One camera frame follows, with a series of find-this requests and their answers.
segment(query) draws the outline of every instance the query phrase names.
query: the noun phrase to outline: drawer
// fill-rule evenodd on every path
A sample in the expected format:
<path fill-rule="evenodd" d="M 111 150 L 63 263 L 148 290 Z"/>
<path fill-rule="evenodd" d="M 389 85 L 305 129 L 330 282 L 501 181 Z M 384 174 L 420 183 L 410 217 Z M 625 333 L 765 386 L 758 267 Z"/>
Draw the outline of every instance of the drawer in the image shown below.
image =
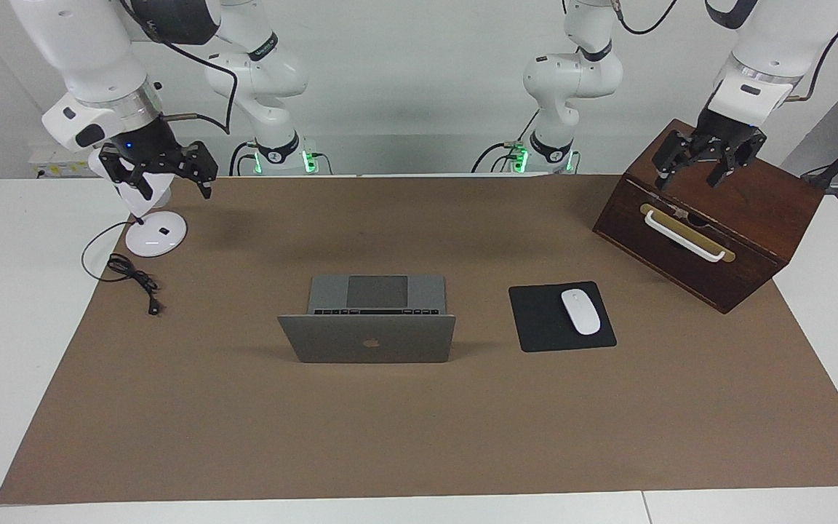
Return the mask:
<path fill-rule="evenodd" d="M 782 268 L 625 176 L 594 231 L 724 313 Z"/>

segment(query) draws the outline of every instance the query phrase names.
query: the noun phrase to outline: white lamp base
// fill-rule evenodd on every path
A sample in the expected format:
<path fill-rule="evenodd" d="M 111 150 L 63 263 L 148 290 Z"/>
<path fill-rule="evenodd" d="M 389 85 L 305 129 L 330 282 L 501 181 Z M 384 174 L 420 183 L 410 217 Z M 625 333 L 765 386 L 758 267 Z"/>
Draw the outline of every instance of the white lamp base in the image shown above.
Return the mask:
<path fill-rule="evenodd" d="M 142 258 L 166 255 L 186 238 L 186 221 L 170 211 L 144 216 L 144 223 L 130 226 L 125 245 L 131 253 Z"/>

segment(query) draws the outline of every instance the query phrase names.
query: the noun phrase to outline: brown desk mat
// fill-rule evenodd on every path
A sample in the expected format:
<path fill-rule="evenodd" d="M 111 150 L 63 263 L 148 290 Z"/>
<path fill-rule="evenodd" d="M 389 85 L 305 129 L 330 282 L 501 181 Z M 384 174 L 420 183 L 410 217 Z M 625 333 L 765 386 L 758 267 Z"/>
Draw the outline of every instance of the brown desk mat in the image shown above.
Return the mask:
<path fill-rule="evenodd" d="M 178 183 L 99 285 L 0 504 L 838 485 L 838 394 L 774 285 L 721 315 L 591 233 L 615 177 Z M 319 273 L 440 273 L 452 362 L 304 365 Z M 618 347 L 523 354 L 508 288 L 596 281 Z"/>

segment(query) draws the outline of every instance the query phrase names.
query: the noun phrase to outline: drawer handle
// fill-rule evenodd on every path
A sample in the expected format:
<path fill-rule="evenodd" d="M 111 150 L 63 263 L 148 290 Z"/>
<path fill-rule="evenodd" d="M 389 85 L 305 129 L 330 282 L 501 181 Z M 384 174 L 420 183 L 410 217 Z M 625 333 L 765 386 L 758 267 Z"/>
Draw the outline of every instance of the drawer handle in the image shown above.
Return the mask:
<path fill-rule="evenodd" d="M 701 235 L 701 233 L 698 233 L 695 230 L 688 228 L 688 226 L 685 226 L 683 223 L 671 218 L 671 216 L 662 215 L 662 218 L 659 219 L 663 222 L 668 222 L 668 225 L 659 222 L 655 219 L 655 216 L 659 215 L 657 211 L 658 210 L 656 210 L 652 206 L 642 206 L 642 212 L 645 214 L 645 223 L 649 226 L 649 228 L 655 229 L 655 231 L 658 231 L 662 235 L 665 235 L 669 239 L 672 239 L 672 241 L 678 242 L 679 245 L 681 245 L 685 249 L 688 249 L 688 251 L 694 253 L 694 255 L 697 255 L 699 256 L 699 258 L 702 258 L 713 264 L 720 261 L 732 262 L 733 260 L 735 260 L 735 253 L 723 248 L 722 246 L 719 246 L 716 242 L 713 242 L 711 241 L 711 239 L 708 239 L 707 237 Z M 711 251 L 702 248 L 700 246 L 701 243 L 711 246 L 713 248 L 713 251 L 718 250 L 719 255 L 715 255 Z"/>

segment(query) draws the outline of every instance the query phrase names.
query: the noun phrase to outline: white handle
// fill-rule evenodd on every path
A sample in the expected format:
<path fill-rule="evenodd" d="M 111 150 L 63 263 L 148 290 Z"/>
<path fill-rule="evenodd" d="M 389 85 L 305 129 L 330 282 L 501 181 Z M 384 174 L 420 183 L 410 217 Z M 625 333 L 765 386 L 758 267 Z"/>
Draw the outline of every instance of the white handle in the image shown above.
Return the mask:
<path fill-rule="evenodd" d="M 702 258 L 708 262 L 716 263 L 721 261 L 726 256 L 725 251 L 719 252 L 719 255 L 713 255 L 713 253 L 710 253 L 701 246 L 696 245 L 694 242 L 691 242 L 688 239 L 685 239 L 685 237 L 678 235 L 678 233 L 675 233 L 671 229 L 666 228 L 666 226 L 662 225 L 662 223 L 655 222 L 655 219 L 653 218 L 654 214 L 655 211 L 649 211 L 645 215 L 645 223 L 647 223 L 649 228 L 655 229 L 655 231 L 658 231 L 662 235 L 665 235 L 669 239 L 672 239 L 672 241 L 678 242 L 680 245 L 688 249 L 688 251 L 694 253 L 694 255 L 699 256 L 699 258 Z"/>

